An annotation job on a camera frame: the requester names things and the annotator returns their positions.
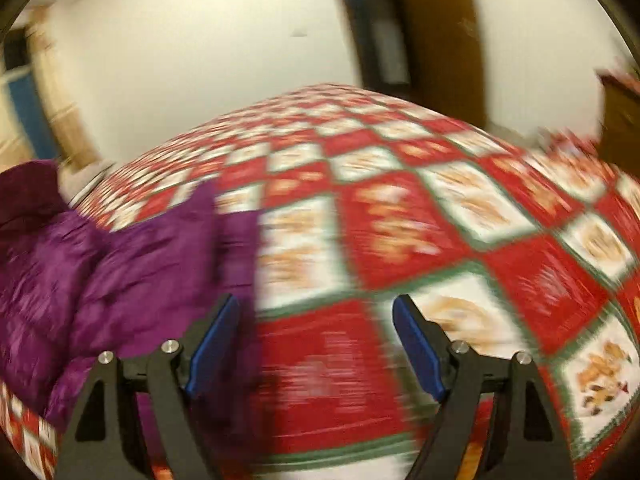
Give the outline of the purple down jacket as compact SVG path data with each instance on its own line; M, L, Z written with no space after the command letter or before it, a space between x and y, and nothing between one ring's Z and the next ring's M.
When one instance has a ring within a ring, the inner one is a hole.
M141 356L178 338L219 296L243 310L210 399L214 417L242 420L259 375L254 211L220 214L200 185L164 214L108 232L65 203L52 162L1 176L1 376L20 400L64 430L90 368L110 350Z

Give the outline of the red patchwork bedspread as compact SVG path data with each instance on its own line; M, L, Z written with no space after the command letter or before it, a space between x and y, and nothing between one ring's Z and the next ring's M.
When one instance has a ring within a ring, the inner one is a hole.
M76 207L114 232L202 184L254 211L262 430L237 479L399 478L427 436L393 296L477 351L540 364L592 479L639 411L639 183L585 154L528 152L465 122L317 84L215 118L127 162ZM39 479L57 430L1 376L1 431Z

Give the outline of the beige curtain right panel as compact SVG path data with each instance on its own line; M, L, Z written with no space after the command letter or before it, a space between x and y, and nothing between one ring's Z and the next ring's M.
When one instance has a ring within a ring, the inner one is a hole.
M101 157L91 142L78 107L62 83L54 42L48 31L49 7L34 6L28 12L27 47L44 114L62 157L81 170Z

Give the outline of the window with blue pane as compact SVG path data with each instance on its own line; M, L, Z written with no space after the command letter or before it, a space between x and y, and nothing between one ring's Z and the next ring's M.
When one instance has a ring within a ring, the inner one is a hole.
M38 159L56 159L60 149L47 120L32 73L24 28L12 29L2 42L3 84L17 120Z

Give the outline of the brown wooden door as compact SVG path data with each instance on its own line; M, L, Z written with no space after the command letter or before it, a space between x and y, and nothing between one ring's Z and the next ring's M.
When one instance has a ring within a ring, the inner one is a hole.
M400 1L420 103L485 127L485 67L474 0Z

